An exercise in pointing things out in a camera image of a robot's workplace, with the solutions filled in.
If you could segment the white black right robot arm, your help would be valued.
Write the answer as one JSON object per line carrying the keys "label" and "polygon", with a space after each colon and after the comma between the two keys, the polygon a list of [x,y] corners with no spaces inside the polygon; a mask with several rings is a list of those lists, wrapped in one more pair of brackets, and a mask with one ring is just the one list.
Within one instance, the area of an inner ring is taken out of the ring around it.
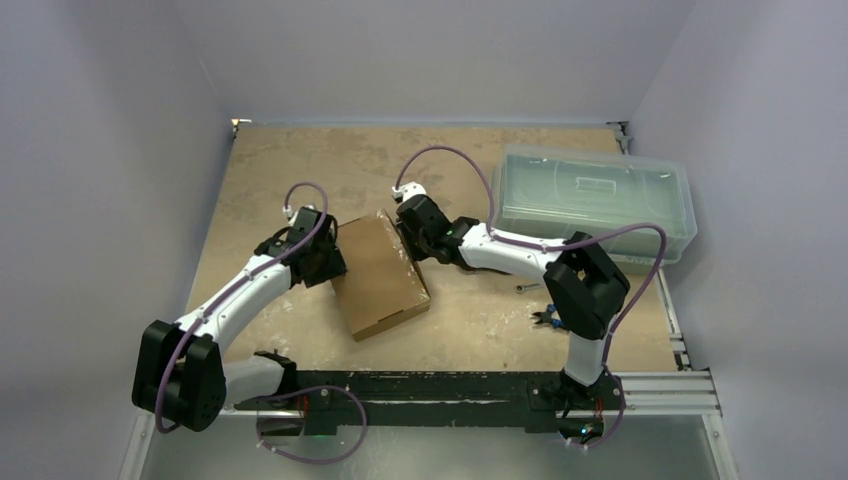
{"label": "white black right robot arm", "polygon": [[584,407],[599,396],[610,324],[624,307],[630,282],[590,235],[575,233],[562,241],[560,251],[539,239],[506,243],[477,219],[448,219],[423,193],[403,194],[397,202],[396,226],[413,260],[433,258],[466,271],[494,271],[544,285],[569,332],[563,397]]}

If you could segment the brown cardboard express box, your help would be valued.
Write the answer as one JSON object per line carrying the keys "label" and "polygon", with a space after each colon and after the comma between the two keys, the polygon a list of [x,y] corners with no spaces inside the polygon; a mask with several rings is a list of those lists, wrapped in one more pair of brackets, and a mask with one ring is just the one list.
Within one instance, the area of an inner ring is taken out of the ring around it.
{"label": "brown cardboard express box", "polygon": [[352,338],[362,342],[417,317],[431,296],[384,209],[339,227],[337,245],[346,273],[332,280]]}

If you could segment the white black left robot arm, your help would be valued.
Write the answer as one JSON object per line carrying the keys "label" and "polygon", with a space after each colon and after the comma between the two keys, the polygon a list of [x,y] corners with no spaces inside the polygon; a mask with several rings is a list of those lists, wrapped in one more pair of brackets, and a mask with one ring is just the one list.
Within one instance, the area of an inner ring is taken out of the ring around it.
{"label": "white black left robot arm", "polygon": [[230,363],[223,356],[259,313],[293,287],[345,274],[337,239],[334,216],[302,207],[213,298],[172,323],[152,322],[141,337],[133,405],[152,413],[163,432],[203,431],[222,409],[255,398],[275,409],[292,405],[299,388],[293,360],[270,351]]}

